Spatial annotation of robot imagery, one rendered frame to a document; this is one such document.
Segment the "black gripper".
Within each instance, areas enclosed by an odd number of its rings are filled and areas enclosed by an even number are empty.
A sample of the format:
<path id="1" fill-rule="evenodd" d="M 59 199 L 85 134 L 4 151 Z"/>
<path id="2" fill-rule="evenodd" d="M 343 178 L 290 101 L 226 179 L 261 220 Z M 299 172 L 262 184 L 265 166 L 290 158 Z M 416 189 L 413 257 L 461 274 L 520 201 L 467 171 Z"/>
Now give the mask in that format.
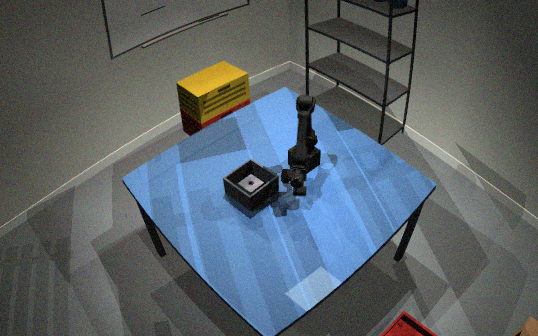
<path id="1" fill-rule="evenodd" d="M 304 178 L 304 181 L 307 181 L 307 171 L 305 172 L 305 178 Z M 304 183 L 303 183 L 303 187 L 302 187 L 302 188 L 294 188 L 294 187 L 293 187 L 293 195 L 294 195 L 294 196 L 302 196 L 302 197 L 305 197 L 305 196 L 306 196 L 306 190 L 307 190 L 307 187 L 304 186 Z"/>

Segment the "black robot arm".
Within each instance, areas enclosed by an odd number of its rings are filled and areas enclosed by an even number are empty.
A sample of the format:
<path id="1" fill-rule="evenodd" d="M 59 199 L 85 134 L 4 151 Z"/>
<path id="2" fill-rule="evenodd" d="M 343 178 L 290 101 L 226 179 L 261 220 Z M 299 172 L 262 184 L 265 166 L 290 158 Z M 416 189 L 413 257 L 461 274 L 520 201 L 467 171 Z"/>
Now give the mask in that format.
<path id="1" fill-rule="evenodd" d="M 312 129 L 312 112 L 314 111 L 316 98 L 310 95 L 300 94 L 296 100 L 298 118 L 298 133 L 296 146 L 291 152 L 290 169 L 283 169 L 281 181 L 294 188 L 302 188 L 305 172 L 310 165 L 309 155 L 316 152 L 314 145 L 318 144 L 315 131 Z M 299 111 L 300 110 L 300 111 Z M 292 161 L 294 164 L 292 164 Z"/>

